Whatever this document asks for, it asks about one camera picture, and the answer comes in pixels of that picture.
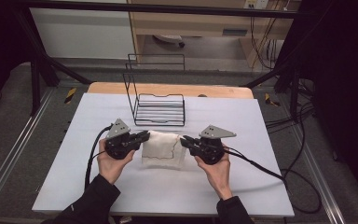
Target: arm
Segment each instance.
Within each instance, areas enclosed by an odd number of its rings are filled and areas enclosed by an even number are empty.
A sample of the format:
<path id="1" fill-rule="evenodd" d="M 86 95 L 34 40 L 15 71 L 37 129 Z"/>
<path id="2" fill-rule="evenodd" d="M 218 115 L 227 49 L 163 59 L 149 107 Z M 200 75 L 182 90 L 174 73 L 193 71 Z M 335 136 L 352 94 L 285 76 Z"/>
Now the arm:
<path id="1" fill-rule="evenodd" d="M 99 142 L 99 151 L 104 152 L 105 139 Z M 124 166 L 132 160 L 134 150 L 124 160 L 115 160 L 107 153 L 98 156 L 100 173 L 92 180 L 83 195 L 63 210 L 54 220 L 42 224 L 75 224 L 75 223 L 108 223 L 110 207 L 120 191 L 114 185 L 121 175 Z"/>
<path id="2" fill-rule="evenodd" d="M 254 223 L 238 196 L 233 197 L 229 186 L 228 154 L 214 165 L 205 164 L 200 157 L 195 157 L 198 166 L 205 171 L 208 181 L 220 198 L 217 203 L 217 214 L 223 224 L 250 224 Z"/>

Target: gray carpet floor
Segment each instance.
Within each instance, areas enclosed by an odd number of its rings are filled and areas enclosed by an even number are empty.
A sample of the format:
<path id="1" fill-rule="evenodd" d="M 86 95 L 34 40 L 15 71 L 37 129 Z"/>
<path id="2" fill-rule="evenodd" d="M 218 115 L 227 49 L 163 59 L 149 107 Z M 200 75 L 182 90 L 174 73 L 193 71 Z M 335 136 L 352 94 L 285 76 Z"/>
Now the gray carpet floor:
<path id="1" fill-rule="evenodd" d="M 109 68 L 74 68 L 81 75 L 98 81 L 121 81 L 121 74 Z M 157 74 L 140 77 L 140 82 L 179 83 L 179 84 L 203 84 L 203 85 L 228 85 L 238 86 L 254 78 L 254 73 L 248 76 L 236 73 L 197 72 L 182 76 Z M 273 100 L 288 100 L 288 94 L 275 94 L 271 88 L 274 80 L 266 82 L 262 87 L 254 89 L 255 98 L 259 100 L 260 108 L 265 120 L 283 119 L 287 117 L 282 106 L 268 105 L 265 103 L 265 93 L 269 93 Z M 9 81 L 2 91 L 0 100 L 0 164 L 5 160 L 7 153 L 15 143 L 21 129 L 25 126 L 31 111 L 31 79 L 29 69 L 26 66 L 15 69 Z M 10 177 L 0 192 L 0 217 L 26 218 L 42 220 L 50 216 L 37 214 L 31 211 L 37 196 L 36 190 L 43 184 L 48 169 L 54 161 L 60 148 L 60 143 L 65 137 L 65 130 L 69 127 L 69 121 L 76 112 L 82 93 L 87 91 L 87 86 L 77 86 L 76 94 L 72 102 L 64 103 L 66 94 L 71 86 L 60 86 L 55 89 L 54 95 L 46 109 L 45 114 L 36 126 L 32 137 L 23 150 L 20 159 L 14 167 Z M 319 120 L 309 117 L 305 120 L 307 144 L 316 158 L 324 177 L 332 190 L 337 205 L 347 223 L 358 223 L 358 184 L 345 163 L 332 159 L 331 147 L 324 137 Z M 299 144 L 293 129 L 288 128 L 280 132 L 272 133 L 271 144 L 275 156 L 281 168 L 286 168 L 296 156 Z M 302 158 L 294 169 L 310 179 L 308 167 Z M 291 201 L 304 209 L 312 209 L 317 205 L 316 197 L 310 187 L 295 176 L 288 176 L 291 189 Z M 322 208 L 318 213 L 307 215 L 295 210 L 296 216 L 287 218 L 289 223 L 330 223 L 329 218 Z M 282 223 L 281 219 L 257 219 L 257 223 Z"/>

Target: beige cloth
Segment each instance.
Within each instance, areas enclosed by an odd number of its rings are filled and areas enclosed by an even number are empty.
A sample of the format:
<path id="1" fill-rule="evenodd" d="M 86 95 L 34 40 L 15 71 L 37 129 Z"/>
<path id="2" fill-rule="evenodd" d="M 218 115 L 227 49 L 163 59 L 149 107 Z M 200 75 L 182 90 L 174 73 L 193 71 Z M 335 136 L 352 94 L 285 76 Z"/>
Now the beige cloth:
<path id="1" fill-rule="evenodd" d="M 143 143 L 142 164 L 180 169 L 186 154 L 186 149 L 180 144 L 181 135 L 155 131 L 149 133 L 149 140 Z"/>

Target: person's left hand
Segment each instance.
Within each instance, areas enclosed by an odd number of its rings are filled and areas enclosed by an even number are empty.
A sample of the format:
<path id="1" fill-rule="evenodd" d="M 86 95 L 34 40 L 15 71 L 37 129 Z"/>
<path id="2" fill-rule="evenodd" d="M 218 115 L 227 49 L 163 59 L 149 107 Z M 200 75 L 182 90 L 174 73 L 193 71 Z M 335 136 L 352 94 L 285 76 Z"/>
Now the person's left hand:
<path id="1" fill-rule="evenodd" d="M 100 153 L 105 151 L 106 139 L 101 139 L 99 142 Z M 100 169 L 100 175 L 103 176 L 110 184 L 114 185 L 123 171 L 124 166 L 132 161 L 135 150 L 132 150 L 126 158 L 123 160 L 116 160 L 110 157 L 106 152 L 98 155 L 98 167 Z"/>

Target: black jacket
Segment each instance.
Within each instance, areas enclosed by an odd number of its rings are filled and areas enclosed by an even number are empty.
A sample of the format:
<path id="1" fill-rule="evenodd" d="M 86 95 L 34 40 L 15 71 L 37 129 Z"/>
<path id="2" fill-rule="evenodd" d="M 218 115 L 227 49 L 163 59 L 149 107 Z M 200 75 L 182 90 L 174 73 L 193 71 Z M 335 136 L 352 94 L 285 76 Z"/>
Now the black jacket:
<path id="1" fill-rule="evenodd" d="M 110 207 L 120 191 L 101 175 L 97 175 L 83 195 L 63 210 L 54 220 L 42 224 L 108 224 Z M 254 223 L 246 212 L 240 198 L 232 197 L 217 203 L 217 213 L 223 224 Z"/>

